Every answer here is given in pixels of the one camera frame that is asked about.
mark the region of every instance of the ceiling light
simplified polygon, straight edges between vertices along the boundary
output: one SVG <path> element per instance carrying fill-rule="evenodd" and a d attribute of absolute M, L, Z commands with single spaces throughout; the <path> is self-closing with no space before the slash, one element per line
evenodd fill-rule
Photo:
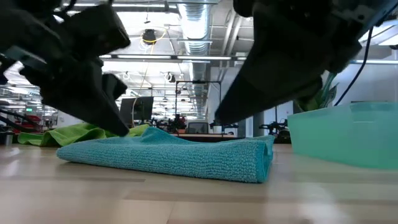
<path fill-rule="evenodd" d="M 92 7 L 97 6 L 94 3 L 76 3 L 76 7 Z M 134 4 L 134 3 L 113 3 L 112 7 L 164 7 L 164 4 Z"/>
<path fill-rule="evenodd" d="M 59 22 L 59 23 L 63 23 L 63 19 L 59 16 L 53 15 L 54 19 Z"/>
<path fill-rule="evenodd" d="M 373 31 L 372 31 L 372 37 L 375 37 L 381 33 L 383 33 L 384 31 L 390 29 L 392 26 L 385 26 L 385 25 L 381 25 L 379 27 L 373 27 Z M 367 31 L 358 41 L 359 42 L 365 42 L 367 41 L 369 37 L 369 31 Z"/>
<path fill-rule="evenodd" d="M 17 105 L 10 105 L 10 106 L 4 106 L 5 108 L 25 108 L 25 106 L 17 106 Z"/>
<path fill-rule="evenodd" d="M 181 60 L 231 60 L 231 57 L 220 57 L 220 56 L 177 56 Z"/>
<path fill-rule="evenodd" d="M 363 60 L 352 60 L 353 64 L 362 64 Z M 367 60 L 367 64 L 370 65 L 398 65 L 398 60 Z"/>
<path fill-rule="evenodd" d="M 391 37 L 390 39 L 380 43 L 379 45 L 386 45 L 386 46 L 398 45 L 398 35 Z"/>
<path fill-rule="evenodd" d="M 128 59 L 171 59 L 170 56 L 163 56 L 163 55 L 118 55 L 118 58 L 128 58 Z"/>

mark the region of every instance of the computer monitor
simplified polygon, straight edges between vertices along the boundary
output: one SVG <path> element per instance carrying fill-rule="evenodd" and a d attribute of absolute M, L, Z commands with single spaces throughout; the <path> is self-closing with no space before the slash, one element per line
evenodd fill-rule
<path fill-rule="evenodd" d="M 120 106 L 120 117 L 123 122 L 131 126 L 132 125 L 132 105 L 134 104 L 135 98 L 127 98 L 122 100 Z M 154 105 L 154 97 L 146 96 L 139 97 L 136 105 L 134 106 L 134 120 L 141 120 L 143 123 L 146 119 L 152 118 L 152 107 Z"/>
<path fill-rule="evenodd" d="M 208 134 L 209 124 L 207 122 L 189 122 L 187 134 Z"/>

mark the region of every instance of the green leaf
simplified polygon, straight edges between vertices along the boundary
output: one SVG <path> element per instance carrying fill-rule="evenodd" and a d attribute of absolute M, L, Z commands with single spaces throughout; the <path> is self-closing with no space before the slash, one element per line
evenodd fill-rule
<path fill-rule="evenodd" d="M 319 90 L 318 93 L 314 96 L 314 99 L 317 101 L 318 105 L 322 104 L 322 94 L 323 94 L 323 90 Z"/>
<path fill-rule="evenodd" d="M 326 108 L 333 100 L 335 100 L 337 95 L 337 85 L 328 91 L 325 101 L 320 105 L 320 108 Z"/>
<path fill-rule="evenodd" d="M 299 100 L 294 100 L 293 102 L 300 109 L 300 112 L 305 112 L 305 110 L 302 108 L 302 102 L 300 102 Z"/>
<path fill-rule="evenodd" d="M 326 79 L 326 82 L 325 82 L 325 84 L 324 84 L 324 86 L 322 88 L 322 100 L 321 100 L 321 102 L 325 102 L 326 101 L 327 95 L 329 94 L 331 83 L 332 83 L 333 79 L 335 79 L 336 76 L 337 76 L 337 74 L 335 74 L 335 73 L 331 73 L 331 72 L 329 73 L 328 78 Z"/>
<path fill-rule="evenodd" d="M 313 111 L 319 109 L 319 104 L 315 98 L 312 98 L 305 103 L 300 100 L 295 100 L 295 102 L 302 111 Z"/>

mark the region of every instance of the metal frame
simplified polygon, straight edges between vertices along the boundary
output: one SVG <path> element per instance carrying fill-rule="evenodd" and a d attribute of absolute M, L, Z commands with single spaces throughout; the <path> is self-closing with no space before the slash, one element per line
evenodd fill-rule
<path fill-rule="evenodd" d="M 192 83 L 192 84 L 209 84 L 209 83 L 218 83 L 218 85 L 220 86 L 220 95 L 219 95 L 219 101 L 221 104 L 221 82 L 220 81 L 176 81 L 175 82 L 175 115 L 177 115 L 177 103 L 178 103 L 178 84 L 179 83 Z"/>
<path fill-rule="evenodd" d="M 166 63 L 210 63 L 210 62 L 243 62 L 246 57 L 227 55 L 137 55 L 137 54 L 111 54 L 100 57 L 105 62 L 166 62 Z M 361 65 L 363 60 L 351 60 L 350 64 Z M 398 65 L 398 60 L 368 60 L 367 65 Z"/>

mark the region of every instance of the table surface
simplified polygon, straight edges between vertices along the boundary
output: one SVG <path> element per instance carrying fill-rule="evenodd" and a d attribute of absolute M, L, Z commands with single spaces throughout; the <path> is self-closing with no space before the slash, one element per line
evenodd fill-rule
<path fill-rule="evenodd" d="M 275 145 L 266 184 L 65 162 L 55 149 L 0 147 L 7 224 L 396 224 L 398 172 L 296 156 Z"/>

